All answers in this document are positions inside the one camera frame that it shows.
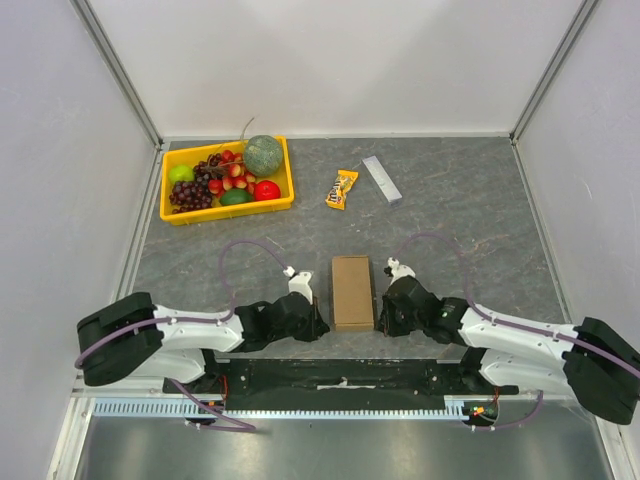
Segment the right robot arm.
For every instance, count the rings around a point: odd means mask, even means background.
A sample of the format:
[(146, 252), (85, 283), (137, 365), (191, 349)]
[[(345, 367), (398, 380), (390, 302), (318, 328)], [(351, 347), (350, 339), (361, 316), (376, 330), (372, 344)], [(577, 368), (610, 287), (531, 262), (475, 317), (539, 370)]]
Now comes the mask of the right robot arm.
[(602, 320), (541, 324), (500, 317), (456, 297), (437, 298), (415, 278), (395, 279), (383, 295), (377, 330), (387, 336), (420, 331), (466, 353), (458, 381), (477, 394), (490, 385), (570, 395), (590, 413), (631, 424), (639, 401), (639, 353)]

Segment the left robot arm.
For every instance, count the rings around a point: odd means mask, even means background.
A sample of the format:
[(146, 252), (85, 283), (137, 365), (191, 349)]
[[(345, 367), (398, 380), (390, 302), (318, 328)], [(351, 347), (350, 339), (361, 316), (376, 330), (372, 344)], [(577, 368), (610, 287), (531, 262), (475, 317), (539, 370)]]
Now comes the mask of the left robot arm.
[(76, 368), (90, 387), (159, 377), (208, 393), (220, 378), (217, 352), (260, 351), (285, 338), (312, 342), (328, 331), (316, 302), (299, 292), (217, 313), (172, 310), (136, 292), (77, 324)]

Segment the cardboard box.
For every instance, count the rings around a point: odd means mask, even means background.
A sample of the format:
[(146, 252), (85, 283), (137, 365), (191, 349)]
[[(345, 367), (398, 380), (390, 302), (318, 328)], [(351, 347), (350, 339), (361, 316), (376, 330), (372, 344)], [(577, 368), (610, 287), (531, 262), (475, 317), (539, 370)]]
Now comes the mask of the cardboard box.
[(367, 256), (332, 259), (333, 321), (338, 332), (374, 329), (374, 299)]

